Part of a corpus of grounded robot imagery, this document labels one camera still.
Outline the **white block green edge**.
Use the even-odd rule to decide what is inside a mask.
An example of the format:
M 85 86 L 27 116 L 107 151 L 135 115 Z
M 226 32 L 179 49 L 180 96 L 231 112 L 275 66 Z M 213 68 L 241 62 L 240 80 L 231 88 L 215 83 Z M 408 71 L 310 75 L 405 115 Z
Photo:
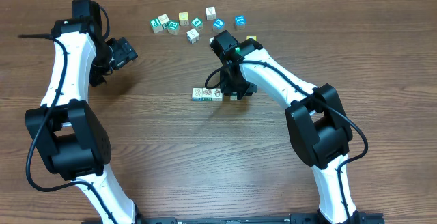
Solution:
M 202 89 L 202 100 L 203 101 L 212 101 L 212 90 L 203 88 Z

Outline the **white block monkey picture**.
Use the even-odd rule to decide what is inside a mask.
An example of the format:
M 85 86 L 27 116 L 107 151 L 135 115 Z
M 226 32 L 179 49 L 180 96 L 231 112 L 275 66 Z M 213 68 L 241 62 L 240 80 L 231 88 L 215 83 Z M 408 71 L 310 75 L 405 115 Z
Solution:
M 223 93 L 220 89 L 212 90 L 212 100 L 221 102 L 223 100 Z

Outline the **white block blue edge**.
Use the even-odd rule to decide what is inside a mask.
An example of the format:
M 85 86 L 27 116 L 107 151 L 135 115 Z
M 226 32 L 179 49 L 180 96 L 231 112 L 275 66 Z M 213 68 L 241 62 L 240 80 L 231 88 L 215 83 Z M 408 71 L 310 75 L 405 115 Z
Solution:
M 192 100 L 193 101 L 202 101 L 203 100 L 203 89 L 202 88 L 193 88 L 192 89 Z

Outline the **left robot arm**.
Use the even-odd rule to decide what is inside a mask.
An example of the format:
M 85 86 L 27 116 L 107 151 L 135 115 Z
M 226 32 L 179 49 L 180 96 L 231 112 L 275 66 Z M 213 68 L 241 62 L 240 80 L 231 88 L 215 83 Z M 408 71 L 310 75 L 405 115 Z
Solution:
M 89 87 L 138 56 L 125 38 L 109 37 L 107 17 L 95 1 L 74 0 L 72 18 L 40 35 L 54 43 L 55 61 L 40 107 L 25 113 L 32 138 L 25 174 L 41 192 L 78 187 L 100 223 L 144 223 L 113 173 L 109 136 L 88 104 Z

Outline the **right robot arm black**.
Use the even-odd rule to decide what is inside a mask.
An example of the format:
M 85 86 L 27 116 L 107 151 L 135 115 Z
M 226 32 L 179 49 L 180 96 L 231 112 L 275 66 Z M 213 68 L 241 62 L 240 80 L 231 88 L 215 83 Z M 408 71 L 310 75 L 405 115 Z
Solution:
M 347 118 L 337 90 L 316 87 L 278 64 L 253 38 L 238 42 L 228 31 L 210 38 L 222 67 L 219 86 L 238 99 L 262 88 L 285 111 L 290 143 L 299 159 L 310 166 L 320 203 L 318 223 L 379 223 L 382 217 L 359 212 L 352 201 L 346 165 L 364 155 L 348 157 L 353 132 L 362 130 Z

